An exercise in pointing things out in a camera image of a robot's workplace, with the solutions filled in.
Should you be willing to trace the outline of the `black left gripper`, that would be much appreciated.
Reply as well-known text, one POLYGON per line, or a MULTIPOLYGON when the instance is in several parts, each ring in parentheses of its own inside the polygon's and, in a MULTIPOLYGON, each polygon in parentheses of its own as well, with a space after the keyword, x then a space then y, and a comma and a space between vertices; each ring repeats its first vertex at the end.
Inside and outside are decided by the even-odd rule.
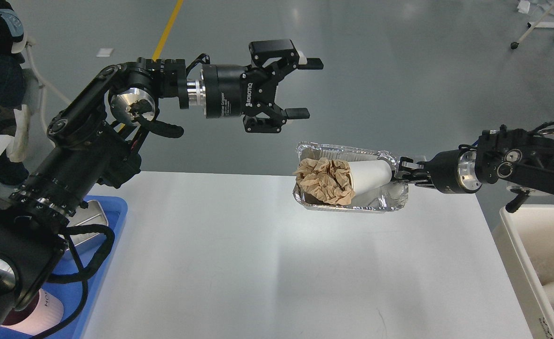
POLYGON ((307 108, 281 109, 260 103, 260 86, 270 76, 283 79, 294 70, 322 70, 320 58, 298 51, 289 39, 249 43, 251 65, 202 65, 200 79, 188 79, 190 106, 203 108, 207 119, 244 116, 247 133, 279 133, 288 120, 309 119, 307 108))

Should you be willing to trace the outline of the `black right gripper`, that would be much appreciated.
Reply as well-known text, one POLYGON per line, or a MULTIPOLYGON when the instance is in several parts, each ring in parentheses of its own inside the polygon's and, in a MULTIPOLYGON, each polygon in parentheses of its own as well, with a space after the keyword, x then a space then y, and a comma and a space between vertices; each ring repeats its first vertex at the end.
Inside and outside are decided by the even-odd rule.
POLYGON ((435 187, 444 194, 474 194, 482 187, 475 173, 476 157, 477 151, 470 149, 441 152, 430 161, 429 170, 429 161, 401 156, 393 181, 435 187))

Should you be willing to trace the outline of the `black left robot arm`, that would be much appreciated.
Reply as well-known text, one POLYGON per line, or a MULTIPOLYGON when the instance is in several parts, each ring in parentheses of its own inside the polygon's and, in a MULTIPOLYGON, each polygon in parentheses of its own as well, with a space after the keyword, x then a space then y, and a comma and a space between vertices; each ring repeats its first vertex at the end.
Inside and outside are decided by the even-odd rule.
POLYGON ((0 326, 26 309, 45 283, 81 283, 70 316, 37 333, 44 338, 83 311, 89 279, 109 256, 114 231, 103 225, 68 225, 95 184, 118 188, 140 172, 139 150, 148 134, 179 138, 184 129, 158 119, 159 99, 178 98, 181 109, 200 106, 207 118, 242 117, 247 133, 280 133, 289 120, 308 119, 305 108, 275 103, 278 84, 294 70, 322 70, 291 40, 252 41, 250 65, 213 65, 207 54, 109 65, 49 123, 55 148, 8 198, 0 198, 0 326))

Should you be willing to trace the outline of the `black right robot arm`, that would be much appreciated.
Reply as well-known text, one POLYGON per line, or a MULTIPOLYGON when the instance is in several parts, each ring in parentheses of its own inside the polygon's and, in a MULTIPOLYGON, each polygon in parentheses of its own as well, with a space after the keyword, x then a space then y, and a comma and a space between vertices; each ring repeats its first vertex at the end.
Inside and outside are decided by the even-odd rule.
POLYGON ((474 194, 504 180, 516 196, 505 209, 519 210, 536 191, 554 195, 554 121, 534 129, 485 129, 474 144, 460 144, 429 161, 401 157, 392 180, 444 194, 474 194))

